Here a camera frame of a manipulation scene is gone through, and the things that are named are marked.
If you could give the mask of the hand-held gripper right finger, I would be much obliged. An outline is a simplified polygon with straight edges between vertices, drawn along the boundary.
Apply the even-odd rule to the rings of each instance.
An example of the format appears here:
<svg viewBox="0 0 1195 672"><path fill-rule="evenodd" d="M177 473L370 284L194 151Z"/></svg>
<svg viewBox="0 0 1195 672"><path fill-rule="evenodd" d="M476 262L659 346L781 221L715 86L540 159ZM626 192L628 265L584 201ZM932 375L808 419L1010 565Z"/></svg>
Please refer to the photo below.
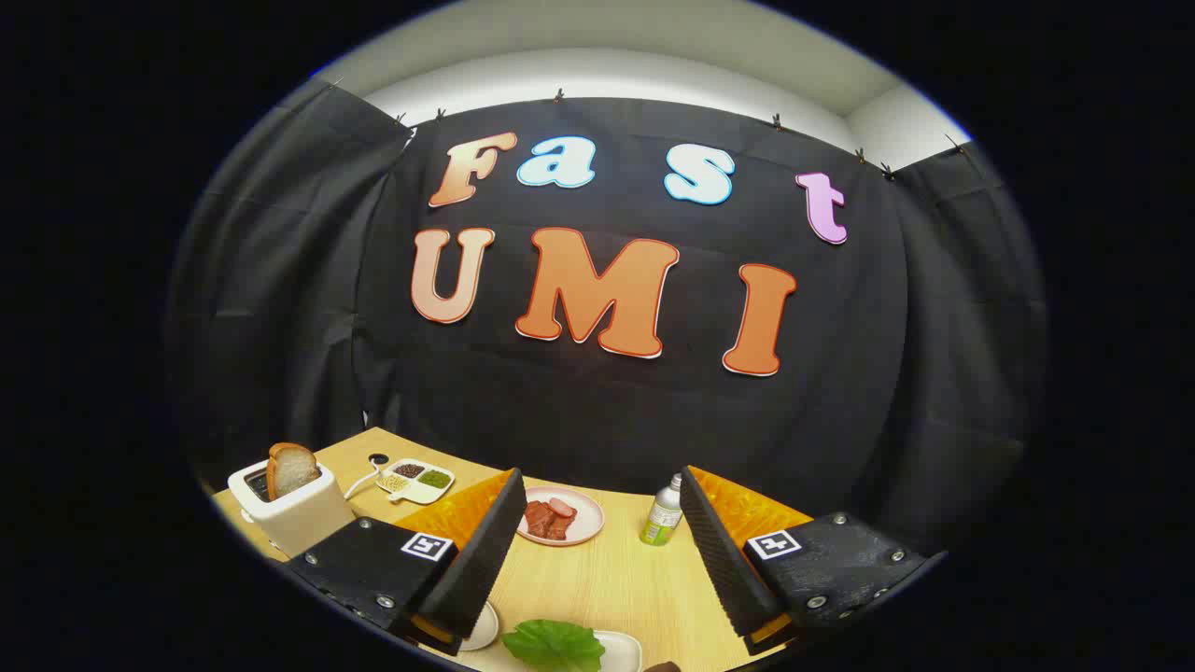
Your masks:
<svg viewBox="0 0 1195 672"><path fill-rule="evenodd" d="M684 519L752 655L832 639L946 558L917 552L847 511L810 517L693 465L680 477Z"/></svg>

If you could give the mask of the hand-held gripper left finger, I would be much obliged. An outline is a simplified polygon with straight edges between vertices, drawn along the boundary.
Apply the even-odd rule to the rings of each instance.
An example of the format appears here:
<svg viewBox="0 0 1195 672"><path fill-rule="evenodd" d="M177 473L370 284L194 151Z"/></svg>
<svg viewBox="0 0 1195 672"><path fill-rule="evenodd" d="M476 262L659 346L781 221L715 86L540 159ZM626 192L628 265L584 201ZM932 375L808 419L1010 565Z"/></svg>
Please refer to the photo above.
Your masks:
<svg viewBox="0 0 1195 672"><path fill-rule="evenodd" d="M526 505L521 469L507 469L398 523L358 517L284 567L360 621L456 654L482 617Z"/></svg>

